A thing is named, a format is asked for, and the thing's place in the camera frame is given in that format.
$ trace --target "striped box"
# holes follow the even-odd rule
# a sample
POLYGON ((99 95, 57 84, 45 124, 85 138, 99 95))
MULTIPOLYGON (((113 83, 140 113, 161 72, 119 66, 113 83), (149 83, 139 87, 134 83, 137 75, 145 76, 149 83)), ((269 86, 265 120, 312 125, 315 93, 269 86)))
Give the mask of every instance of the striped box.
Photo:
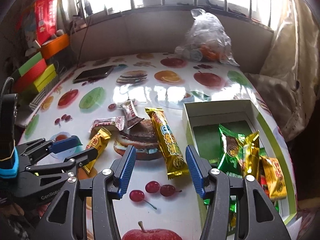
POLYGON ((39 94, 32 100, 29 104, 29 107, 34 111, 40 102, 44 99, 44 97, 49 94, 49 92, 55 87, 56 84, 59 83, 59 77, 55 76, 45 87, 42 89, 39 94))

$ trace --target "yellow snack wrapper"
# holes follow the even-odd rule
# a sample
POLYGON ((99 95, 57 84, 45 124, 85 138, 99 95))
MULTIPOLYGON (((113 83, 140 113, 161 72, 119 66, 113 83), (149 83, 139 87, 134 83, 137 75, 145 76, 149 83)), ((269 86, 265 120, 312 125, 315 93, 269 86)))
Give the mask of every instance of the yellow snack wrapper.
POLYGON ((87 174, 90 173, 90 171, 91 171, 92 167, 94 166, 96 160, 102 154, 103 150, 107 147, 110 138, 111 138, 111 133, 107 129, 102 127, 96 133, 96 135, 92 137, 90 142, 87 144, 87 147, 85 149, 89 149, 91 147, 94 147, 94 148, 96 148, 98 150, 97 158, 95 160, 89 162, 87 165, 83 166, 83 169, 86 171, 87 174))
POLYGON ((170 130, 163 109, 146 107, 145 110, 155 128, 158 144, 167 166, 168 179, 188 173, 188 166, 183 160, 182 153, 170 130))
POLYGON ((252 175, 259 178, 259 131, 249 134, 243 146, 243 176, 252 175))
POLYGON ((261 156, 261 162, 269 189, 270 200, 285 198, 287 190, 278 159, 261 156))

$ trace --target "cloth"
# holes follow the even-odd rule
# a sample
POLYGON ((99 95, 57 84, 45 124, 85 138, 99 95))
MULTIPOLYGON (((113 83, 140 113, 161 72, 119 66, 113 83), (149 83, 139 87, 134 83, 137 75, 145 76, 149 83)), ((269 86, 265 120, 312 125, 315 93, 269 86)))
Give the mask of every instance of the cloth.
POLYGON ((15 234, 19 237, 21 240, 29 240, 29 235, 27 231, 23 228, 23 226, 14 220, 8 219, 8 224, 12 227, 15 234))
POLYGON ((303 0, 283 0, 260 74, 245 74, 268 105, 285 141, 307 126, 319 90, 319 26, 303 0))

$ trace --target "orange container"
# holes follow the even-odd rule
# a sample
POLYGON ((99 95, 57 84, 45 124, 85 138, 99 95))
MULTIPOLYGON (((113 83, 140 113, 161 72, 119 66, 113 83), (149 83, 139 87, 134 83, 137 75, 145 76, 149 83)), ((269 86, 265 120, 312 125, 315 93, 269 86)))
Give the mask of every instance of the orange container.
POLYGON ((40 48, 42 57, 47 60, 53 55, 57 54, 59 51, 63 50, 70 44, 70 39, 68 34, 63 34, 62 36, 50 41, 49 43, 43 45, 40 48))

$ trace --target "open cardboard box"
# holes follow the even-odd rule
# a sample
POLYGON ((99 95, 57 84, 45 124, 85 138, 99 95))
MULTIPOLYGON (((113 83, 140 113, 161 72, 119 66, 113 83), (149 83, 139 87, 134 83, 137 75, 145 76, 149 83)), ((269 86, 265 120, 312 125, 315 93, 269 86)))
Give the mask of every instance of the open cardboard box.
MULTIPOLYGON (((279 201, 279 213, 287 225, 295 217, 296 198, 293 183, 283 152, 267 122, 250 100, 209 101, 184 104, 182 120, 188 144, 195 146, 198 154, 208 160, 218 158, 220 137, 218 124, 245 135, 260 131, 260 147, 266 149, 269 157, 279 160, 288 196, 279 201)), ((207 208, 198 196, 201 225, 207 215, 207 208)))

